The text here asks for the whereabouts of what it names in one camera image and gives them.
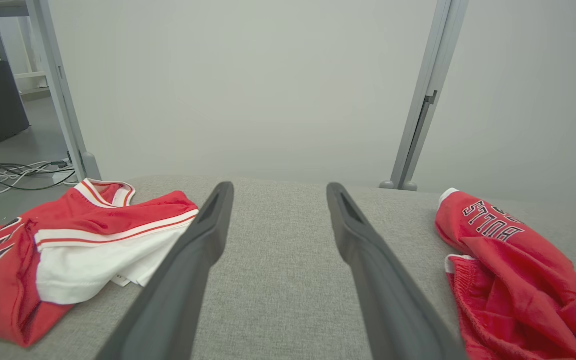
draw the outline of red jersey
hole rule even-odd
[[[576,359],[576,272],[550,241],[470,194],[441,197],[436,227],[465,255],[446,273],[473,359]]]
[[[0,338],[28,347],[117,274],[145,285],[197,214],[181,191],[86,179],[0,227]]]

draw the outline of clothing tag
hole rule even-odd
[[[113,276],[110,281],[112,281],[113,283],[119,285],[122,288],[125,288],[126,285],[130,284],[130,280],[128,280],[127,278],[116,274],[115,276]]]

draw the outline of red garment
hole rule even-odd
[[[45,274],[45,278],[61,276],[58,281],[53,281],[55,285],[52,287],[44,285],[45,291],[48,294],[53,292],[55,296],[64,296],[60,287],[66,286],[74,295],[85,290],[84,286],[96,285],[99,291],[116,273],[109,273],[93,284],[75,282],[68,276],[68,270],[73,276],[85,272],[77,271],[80,265],[92,276],[99,275],[95,272],[97,268],[82,264],[82,256],[78,255],[84,254],[84,250],[87,250],[83,257],[86,261],[93,262],[97,254],[96,262],[105,265],[103,259],[106,257],[99,259],[103,255],[99,254],[103,250],[101,244],[121,241],[126,249],[130,249],[137,241],[146,239],[146,235],[155,234],[160,239],[164,231],[187,226],[169,220],[180,214],[189,214],[186,218],[192,219],[197,212],[197,206],[181,191],[128,206],[134,194],[134,187],[128,184],[86,179],[69,189],[59,200],[36,207],[0,227],[0,338],[29,347],[41,340],[73,307],[42,301],[37,285],[38,274]],[[51,263],[46,262],[50,258],[48,252],[60,249],[65,249],[60,255],[73,249],[73,253],[66,253],[69,262],[64,261],[61,267],[56,268],[53,259],[51,268]],[[130,260],[130,264],[119,262],[117,269],[125,269],[122,265],[134,265],[142,259],[133,256]]]
[[[446,194],[435,224],[466,254],[448,256],[446,273],[470,357],[576,359],[573,263],[503,210],[461,191]]]

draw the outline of white fabric panel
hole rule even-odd
[[[576,203],[576,1],[471,1],[420,192]]]
[[[51,0],[86,149],[160,173],[390,178],[436,0]]]

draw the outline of gray fabric surface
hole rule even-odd
[[[174,190],[201,207],[223,179],[130,181],[133,203]],[[235,202],[226,250],[212,268],[193,349],[204,359],[370,359],[359,299],[334,243],[324,184],[231,178]],[[455,301],[444,273],[453,253],[434,227],[438,194],[348,187],[450,330]],[[576,209],[492,201],[544,235],[576,265]],[[140,288],[110,284],[74,307],[30,349],[0,340],[0,359],[94,358]]]

